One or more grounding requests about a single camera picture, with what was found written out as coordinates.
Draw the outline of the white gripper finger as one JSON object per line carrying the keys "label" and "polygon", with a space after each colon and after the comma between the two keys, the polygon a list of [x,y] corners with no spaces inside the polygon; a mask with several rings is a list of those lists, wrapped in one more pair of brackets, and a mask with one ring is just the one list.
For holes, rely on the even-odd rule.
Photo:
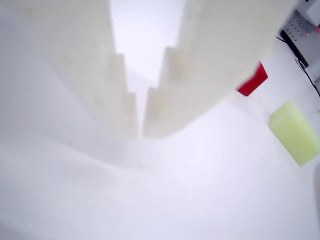
{"label": "white gripper finger", "polygon": [[39,51],[99,126],[133,138],[136,95],[128,91],[125,58],[115,50],[107,0],[17,0]]}
{"label": "white gripper finger", "polygon": [[143,134],[168,137],[208,112],[255,72],[295,0],[188,0],[176,45],[148,92]]}

